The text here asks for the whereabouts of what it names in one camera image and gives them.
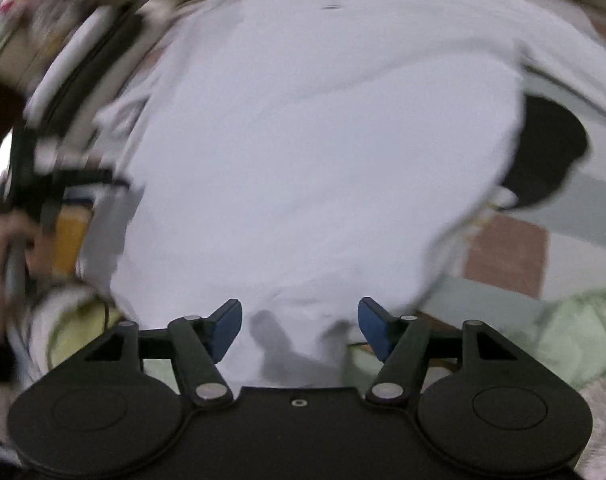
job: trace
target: green cloth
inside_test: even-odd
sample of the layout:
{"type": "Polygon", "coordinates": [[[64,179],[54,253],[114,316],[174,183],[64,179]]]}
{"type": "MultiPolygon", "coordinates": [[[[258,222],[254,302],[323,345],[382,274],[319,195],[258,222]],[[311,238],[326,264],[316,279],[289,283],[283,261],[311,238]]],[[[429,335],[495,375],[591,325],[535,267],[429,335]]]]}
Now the green cloth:
{"type": "Polygon", "coordinates": [[[606,373],[606,288],[550,305],[533,325],[504,335],[580,389],[606,373]]]}

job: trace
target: silver screw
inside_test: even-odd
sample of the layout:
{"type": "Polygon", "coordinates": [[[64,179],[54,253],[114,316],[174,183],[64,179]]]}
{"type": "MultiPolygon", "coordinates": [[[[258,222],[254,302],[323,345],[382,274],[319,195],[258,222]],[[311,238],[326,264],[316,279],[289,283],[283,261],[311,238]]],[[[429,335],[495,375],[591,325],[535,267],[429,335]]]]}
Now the silver screw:
{"type": "Polygon", "coordinates": [[[205,383],[196,388],[196,394],[203,400],[220,399],[227,393],[227,386],[221,383],[205,383]]]}
{"type": "Polygon", "coordinates": [[[403,387],[395,383],[378,383],[372,393],[379,399],[396,399],[403,395],[403,387]]]}

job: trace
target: light green fabric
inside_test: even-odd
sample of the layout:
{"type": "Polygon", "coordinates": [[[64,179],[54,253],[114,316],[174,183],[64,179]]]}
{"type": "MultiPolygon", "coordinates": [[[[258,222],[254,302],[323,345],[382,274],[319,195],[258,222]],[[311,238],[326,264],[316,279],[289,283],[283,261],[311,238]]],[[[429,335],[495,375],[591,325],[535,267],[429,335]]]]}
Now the light green fabric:
{"type": "Polygon", "coordinates": [[[533,325],[505,333],[570,386],[606,373],[606,288],[547,307],[533,325]]]}

